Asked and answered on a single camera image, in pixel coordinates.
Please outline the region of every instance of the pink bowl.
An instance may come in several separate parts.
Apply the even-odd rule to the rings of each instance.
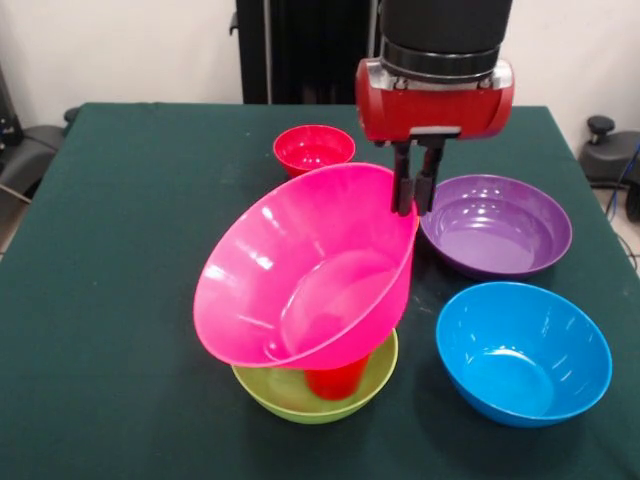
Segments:
[[[292,177],[328,165],[347,163],[356,143],[342,130],[326,125],[300,125],[280,134],[273,153]]]
[[[247,210],[204,266],[198,337],[245,367],[339,368],[384,342],[409,296],[415,209],[389,210],[392,173],[364,163],[285,183]]]

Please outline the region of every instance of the red bowl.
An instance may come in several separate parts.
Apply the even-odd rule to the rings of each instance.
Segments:
[[[300,125],[280,134],[273,153],[292,177],[328,165],[346,163],[356,153],[347,133],[327,125]]]

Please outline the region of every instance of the purple bowl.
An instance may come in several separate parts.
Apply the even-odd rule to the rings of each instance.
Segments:
[[[495,175],[466,175],[436,188],[420,219],[431,244],[470,277],[515,279],[553,265],[571,245],[562,207],[531,185]]]

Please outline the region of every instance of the white wall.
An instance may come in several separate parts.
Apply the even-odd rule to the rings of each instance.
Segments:
[[[0,0],[0,62],[21,121],[85,101],[242,102],[234,0]]]
[[[23,123],[59,124],[88,100],[241,102],[234,7],[0,0],[0,61]],[[503,56],[516,102],[549,105],[574,150],[594,112],[640,128],[640,1],[514,0]]]
[[[548,105],[577,152],[585,120],[640,129],[640,1],[514,0],[502,56],[519,105]]]

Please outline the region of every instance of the red cup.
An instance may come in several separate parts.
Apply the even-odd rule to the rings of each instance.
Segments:
[[[360,385],[369,355],[332,370],[305,370],[307,386],[325,400],[342,400],[353,395]]]

